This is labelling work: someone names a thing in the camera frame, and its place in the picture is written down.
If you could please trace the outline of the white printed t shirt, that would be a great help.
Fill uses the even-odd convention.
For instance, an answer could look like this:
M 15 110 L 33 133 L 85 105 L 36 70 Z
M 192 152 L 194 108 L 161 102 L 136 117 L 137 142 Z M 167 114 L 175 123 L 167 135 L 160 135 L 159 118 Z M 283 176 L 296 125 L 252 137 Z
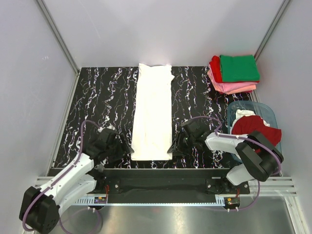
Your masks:
M 131 160 L 171 160 L 172 67 L 140 63 L 138 68 Z

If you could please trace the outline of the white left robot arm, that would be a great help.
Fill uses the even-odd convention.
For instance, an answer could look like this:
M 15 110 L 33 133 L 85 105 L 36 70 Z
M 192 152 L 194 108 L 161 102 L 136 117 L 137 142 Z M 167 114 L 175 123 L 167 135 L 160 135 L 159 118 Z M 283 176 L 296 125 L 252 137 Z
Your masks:
M 19 212 L 24 230 L 50 233 L 79 198 L 107 189 L 104 175 L 97 169 L 102 161 L 115 162 L 133 152 L 124 134 L 99 128 L 97 138 L 90 143 L 81 142 L 78 154 L 55 177 L 25 191 Z

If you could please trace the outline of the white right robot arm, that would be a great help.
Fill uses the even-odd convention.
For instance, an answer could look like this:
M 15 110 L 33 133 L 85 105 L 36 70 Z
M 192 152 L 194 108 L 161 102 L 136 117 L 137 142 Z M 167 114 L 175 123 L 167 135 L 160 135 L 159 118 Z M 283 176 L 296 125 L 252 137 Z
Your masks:
M 190 119 L 179 127 L 167 152 L 186 156 L 191 154 L 193 147 L 239 156 L 242 163 L 230 169 L 221 181 L 226 193 L 233 193 L 241 183 L 249 180 L 265 182 L 270 176 L 280 173 L 284 161 L 283 155 L 259 131 L 244 135 L 223 134 L 218 130 L 209 131 Z

